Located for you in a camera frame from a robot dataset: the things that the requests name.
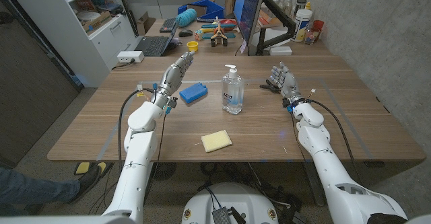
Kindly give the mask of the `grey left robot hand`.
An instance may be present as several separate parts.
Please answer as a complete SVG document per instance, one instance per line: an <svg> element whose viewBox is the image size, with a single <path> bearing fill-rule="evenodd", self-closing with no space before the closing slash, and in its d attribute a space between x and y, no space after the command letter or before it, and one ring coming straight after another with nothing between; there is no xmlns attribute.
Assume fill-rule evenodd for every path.
<svg viewBox="0 0 431 224"><path fill-rule="evenodd" d="M193 62L194 54L194 51L184 53L167 68L152 97L153 104L163 108L168 103L168 98L180 87L187 69Z"/></svg>

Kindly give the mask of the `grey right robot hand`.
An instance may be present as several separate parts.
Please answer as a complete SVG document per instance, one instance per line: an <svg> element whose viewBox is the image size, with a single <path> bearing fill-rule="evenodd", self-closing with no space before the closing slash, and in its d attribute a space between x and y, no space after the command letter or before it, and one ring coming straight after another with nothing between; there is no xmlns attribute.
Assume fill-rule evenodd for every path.
<svg viewBox="0 0 431 224"><path fill-rule="evenodd" d="M304 97L299 92L297 81L290 70L283 62L279 63L279 67L273 66L270 79L279 87L283 98L287 99L289 106L295 107L300 102L304 101Z"/></svg>

